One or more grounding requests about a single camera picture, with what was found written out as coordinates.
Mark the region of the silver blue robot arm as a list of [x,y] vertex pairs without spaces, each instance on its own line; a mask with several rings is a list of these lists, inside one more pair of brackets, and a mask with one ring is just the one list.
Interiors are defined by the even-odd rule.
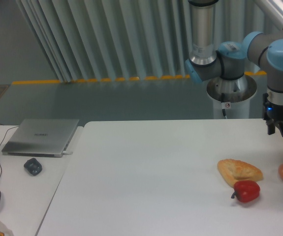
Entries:
[[268,134],[281,132],[283,137],[283,0],[258,0],[256,5],[279,28],[277,33],[249,33],[242,43],[227,41],[214,48],[214,0],[191,0],[193,50],[185,62],[190,78],[208,81],[207,93],[227,105],[250,99],[256,92],[254,79],[244,75],[245,60],[267,74],[267,91],[263,95],[262,117]]

